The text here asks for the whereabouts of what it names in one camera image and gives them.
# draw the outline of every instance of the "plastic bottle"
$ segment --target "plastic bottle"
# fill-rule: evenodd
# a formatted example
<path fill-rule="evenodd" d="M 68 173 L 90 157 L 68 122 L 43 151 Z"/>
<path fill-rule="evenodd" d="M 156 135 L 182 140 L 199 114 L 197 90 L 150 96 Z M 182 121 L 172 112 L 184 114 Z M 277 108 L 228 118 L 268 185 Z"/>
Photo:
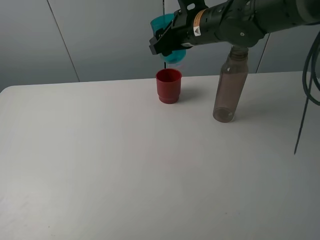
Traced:
<path fill-rule="evenodd" d="M 234 119 L 248 71 L 248 48 L 233 46 L 220 72 L 213 109 L 217 121 L 229 123 Z"/>

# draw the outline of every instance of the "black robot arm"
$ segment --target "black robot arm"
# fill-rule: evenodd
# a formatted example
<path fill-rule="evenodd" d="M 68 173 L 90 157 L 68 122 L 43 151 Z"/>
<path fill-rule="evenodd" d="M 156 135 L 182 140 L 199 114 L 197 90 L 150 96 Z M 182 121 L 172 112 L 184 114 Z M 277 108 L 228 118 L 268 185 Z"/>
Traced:
<path fill-rule="evenodd" d="M 228 0 L 210 8 L 204 0 L 178 2 L 174 19 L 150 40 L 153 55 L 219 42 L 250 48 L 267 33 L 320 22 L 320 0 Z"/>

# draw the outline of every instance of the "black cable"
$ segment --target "black cable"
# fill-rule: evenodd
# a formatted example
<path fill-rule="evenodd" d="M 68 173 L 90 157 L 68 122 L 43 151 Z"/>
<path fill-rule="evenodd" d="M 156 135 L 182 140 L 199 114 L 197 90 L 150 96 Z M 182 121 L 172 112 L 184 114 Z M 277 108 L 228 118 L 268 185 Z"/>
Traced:
<path fill-rule="evenodd" d="M 318 56 L 319 56 L 319 50 L 320 50 L 320 31 L 319 31 L 318 35 L 316 36 L 316 38 L 312 44 L 312 47 L 306 57 L 304 68 L 303 68 L 302 85 L 303 85 L 304 93 L 306 95 L 306 101 L 304 104 L 303 115 L 302 115 L 302 120 L 301 120 L 301 124 L 300 124 L 300 128 L 299 128 L 298 138 L 296 140 L 296 144 L 295 144 L 295 148 L 294 148 L 294 154 L 296 154 L 297 149 L 298 149 L 302 129 L 304 127 L 304 122 L 305 122 L 305 118 L 306 118 L 306 113 L 307 113 L 309 101 L 320 106 L 320 101 L 316 100 L 311 94 L 312 82 L 314 82 L 315 86 L 320 91 L 320 83 L 319 83 L 319 80 L 317 78 L 317 73 L 316 73 L 316 65 L 317 65 L 317 60 L 318 60 Z M 307 86 L 307 73 L 308 73 L 310 61 L 311 61 L 311 76 L 310 76 L 309 86 Z"/>

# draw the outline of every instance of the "red plastic cup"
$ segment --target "red plastic cup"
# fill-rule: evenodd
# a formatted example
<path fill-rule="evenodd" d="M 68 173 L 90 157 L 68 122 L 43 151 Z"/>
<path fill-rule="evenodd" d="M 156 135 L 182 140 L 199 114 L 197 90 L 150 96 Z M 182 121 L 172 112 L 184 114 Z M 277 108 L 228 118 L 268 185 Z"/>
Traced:
<path fill-rule="evenodd" d="M 181 91 L 181 72 L 166 68 L 158 71 L 155 77 L 159 100 L 164 104 L 176 103 Z"/>

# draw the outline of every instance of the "warning label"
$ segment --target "warning label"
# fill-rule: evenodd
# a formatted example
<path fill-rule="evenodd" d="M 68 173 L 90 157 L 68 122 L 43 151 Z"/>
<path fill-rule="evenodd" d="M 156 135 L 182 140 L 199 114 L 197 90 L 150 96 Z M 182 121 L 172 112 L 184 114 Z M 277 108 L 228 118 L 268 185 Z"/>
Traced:
<path fill-rule="evenodd" d="M 202 15 L 204 14 L 205 10 L 207 10 L 207 9 L 203 9 L 200 12 L 198 12 L 198 14 L 194 18 L 193 33 L 194 33 L 194 36 L 196 36 L 196 37 L 201 36 L 200 20 L 201 20 Z"/>

